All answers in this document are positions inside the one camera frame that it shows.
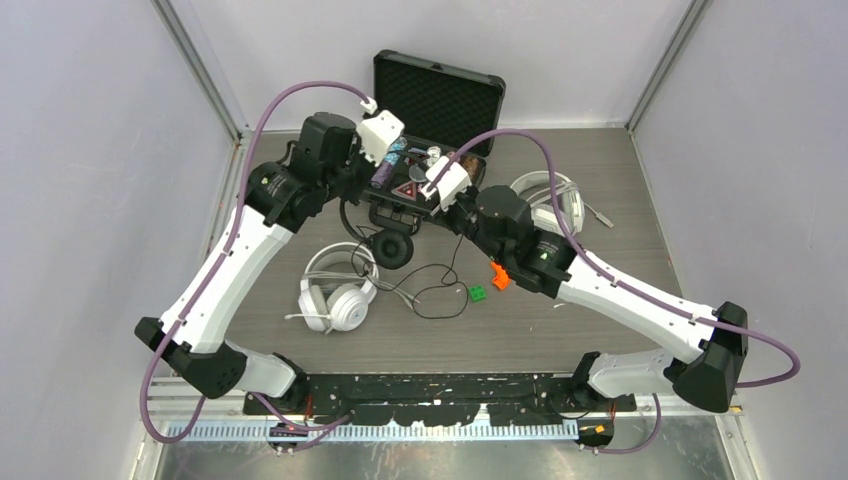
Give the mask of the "black headphones with cable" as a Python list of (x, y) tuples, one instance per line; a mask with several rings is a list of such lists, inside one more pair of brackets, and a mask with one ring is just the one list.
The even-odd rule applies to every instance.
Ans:
[[(374, 230), (371, 227), (354, 226), (347, 214), (348, 202), (344, 199), (339, 201), (339, 219), (344, 230), (355, 240), (355, 248), (364, 247), (372, 255), (373, 260), (365, 260), (362, 267), (355, 267), (352, 264), (354, 273), (363, 279), (375, 280), (377, 276), (377, 268), (385, 268), (387, 270), (399, 270), (405, 267), (414, 256), (414, 242), (412, 236), (403, 231), (395, 229)], [(468, 285), (463, 282), (460, 275), (455, 269), (458, 253), (462, 244), (463, 237), (460, 237), (456, 247), (451, 255), (450, 262), (445, 263), (429, 263), (413, 269), (407, 273), (396, 283), (390, 286), (384, 286), (380, 281), (377, 281), (377, 289), (381, 292), (399, 294), (406, 305), (410, 308), (415, 316), (424, 320), (449, 320), (460, 317), (467, 309), (470, 299), (468, 295)], [(437, 283), (423, 287), (415, 294), (410, 295), (408, 292), (402, 292), (401, 286), (416, 273), (426, 269), (440, 268), (443, 270), (442, 277)], [(460, 292), (464, 294), (462, 306), (454, 313), (428, 315), (421, 313), (417, 304), (419, 297), (432, 290), (449, 289), (458, 286)]]

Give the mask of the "white gaming headset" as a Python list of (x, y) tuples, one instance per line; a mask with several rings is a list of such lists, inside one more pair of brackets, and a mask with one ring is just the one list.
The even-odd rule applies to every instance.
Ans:
[(564, 235), (554, 212), (554, 206), (557, 206), (571, 234), (578, 235), (586, 219), (582, 195), (569, 177), (556, 173), (555, 178), (556, 198), (551, 195), (549, 172), (546, 170), (525, 173), (516, 178), (510, 188), (530, 205), (535, 227)]

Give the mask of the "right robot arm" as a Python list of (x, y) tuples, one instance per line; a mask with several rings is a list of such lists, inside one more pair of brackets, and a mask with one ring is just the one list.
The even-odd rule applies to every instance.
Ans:
[(728, 411), (748, 353), (743, 307), (696, 304), (611, 267), (535, 226), (529, 204), (504, 185), (470, 188), (437, 216), (517, 286), (599, 312), (657, 344), (634, 354), (585, 354), (570, 385), (577, 406), (591, 411), (622, 395), (674, 393), (702, 410)]

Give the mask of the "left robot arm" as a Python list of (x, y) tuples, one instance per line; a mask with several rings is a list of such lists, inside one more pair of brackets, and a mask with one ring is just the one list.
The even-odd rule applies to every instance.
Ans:
[(270, 260), (330, 200), (362, 187), (374, 166), (355, 123), (319, 112), (306, 118), (287, 163), (265, 162), (247, 177), (245, 202), (186, 291), (135, 336), (208, 399), (232, 390), (268, 396), (284, 414), (307, 398), (300, 369), (278, 354), (226, 340), (236, 310)]

